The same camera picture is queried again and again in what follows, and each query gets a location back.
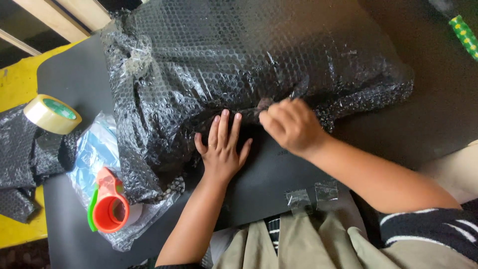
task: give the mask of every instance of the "forearm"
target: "forearm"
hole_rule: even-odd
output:
[[[383,213],[461,208],[430,178],[334,138],[327,139],[319,150],[305,158]]]
[[[189,198],[176,227],[159,254],[156,266],[201,261],[216,226],[227,184],[204,177]]]

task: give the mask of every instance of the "yellow surface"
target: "yellow surface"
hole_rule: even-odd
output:
[[[78,43],[62,46],[39,56],[22,59],[12,66],[0,69],[0,112],[35,98],[38,90],[36,71],[40,64]],[[42,209],[29,224],[19,223],[0,215],[0,248],[47,237],[42,186],[36,189],[35,200],[42,206]]]

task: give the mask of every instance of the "packing tape roll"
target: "packing tape roll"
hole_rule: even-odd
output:
[[[51,133],[66,135],[81,122],[81,116],[57,98],[39,94],[23,109],[35,125]]]

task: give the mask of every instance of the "left hand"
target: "left hand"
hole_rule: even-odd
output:
[[[194,142],[204,161],[203,179],[227,185],[246,162],[252,138],[246,141],[239,155],[236,152],[241,119],[240,113],[234,116],[231,133],[228,135],[229,110],[224,109],[222,115],[216,116],[212,122],[207,146],[203,145],[201,134],[196,133]]]

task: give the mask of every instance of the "green tape dispenser handle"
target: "green tape dispenser handle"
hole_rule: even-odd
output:
[[[98,199],[98,185],[96,185],[93,196],[91,197],[90,204],[88,205],[88,225],[90,226],[90,229],[92,232],[96,232],[98,230],[96,228],[95,223],[93,222],[93,209],[95,208],[97,199]]]
[[[455,31],[456,36],[461,41],[461,44],[465,49],[470,53],[470,55],[478,61],[478,40],[471,31],[470,27],[463,21],[461,15],[456,16],[448,22],[453,31]]]

